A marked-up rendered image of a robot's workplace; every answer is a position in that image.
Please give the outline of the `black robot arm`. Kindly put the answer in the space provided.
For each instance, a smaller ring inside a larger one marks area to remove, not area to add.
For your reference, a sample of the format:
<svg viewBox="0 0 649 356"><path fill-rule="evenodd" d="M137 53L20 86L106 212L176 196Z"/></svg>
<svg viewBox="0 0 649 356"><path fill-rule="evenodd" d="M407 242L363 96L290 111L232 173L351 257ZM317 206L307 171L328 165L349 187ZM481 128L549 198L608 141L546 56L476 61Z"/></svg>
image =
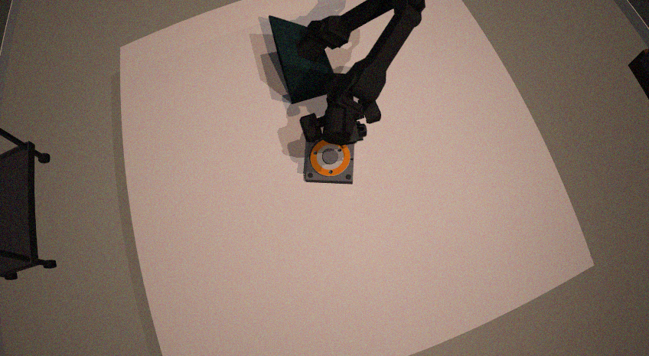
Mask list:
<svg viewBox="0 0 649 356"><path fill-rule="evenodd" d="M370 111L385 86L386 70L411 31L421 23L425 7L425 0L366 0L343 15L311 21L308 34L295 39L298 55L317 62L317 56L327 46L340 48L348 43L353 30L394 9L394 16L368 55L347 73L334 73L327 89L323 140L349 145L366 137L367 127L357 121L356 114L363 117ZM362 105L354 97L362 100Z"/></svg>

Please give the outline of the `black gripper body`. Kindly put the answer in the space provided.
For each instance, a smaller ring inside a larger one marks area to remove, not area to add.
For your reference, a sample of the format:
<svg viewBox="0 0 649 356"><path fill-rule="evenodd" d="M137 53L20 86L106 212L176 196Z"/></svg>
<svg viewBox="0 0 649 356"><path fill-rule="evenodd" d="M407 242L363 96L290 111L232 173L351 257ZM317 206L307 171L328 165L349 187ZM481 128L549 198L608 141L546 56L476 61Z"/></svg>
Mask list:
<svg viewBox="0 0 649 356"><path fill-rule="evenodd" d="M366 118L366 122L369 124L380 121L381 112L376 101L371 106L370 111L367 111L367 113L364 114L364 116ZM363 119L364 116L362 117L356 114L357 120ZM322 138L321 127L324 126L324 120L325 120L325 116L317 118L315 113L309 114L307 116L302 116L300 118L299 122L302 131L304 133L306 142L313 142L315 140Z"/></svg>

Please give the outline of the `orange round plate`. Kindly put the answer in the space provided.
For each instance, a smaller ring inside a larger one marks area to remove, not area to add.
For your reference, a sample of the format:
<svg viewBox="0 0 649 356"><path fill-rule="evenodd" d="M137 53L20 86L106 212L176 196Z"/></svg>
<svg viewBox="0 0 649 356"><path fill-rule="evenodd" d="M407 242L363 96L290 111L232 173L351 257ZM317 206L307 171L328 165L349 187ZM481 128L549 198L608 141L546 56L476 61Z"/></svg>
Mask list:
<svg viewBox="0 0 649 356"><path fill-rule="evenodd" d="M331 165L326 164L322 159L323 153L328 149L333 149L338 154L338 160ZM341 151L339 152L338 149L341 149ZM314 152L317 152L317 154L314 155ZM310 160L313 169L318 174L326 177L334 177L347 169L351 161L351 154L347 145L335 145L321 140L312 149ZM329 171L333 171L332 174L329 174Z"/></svg>

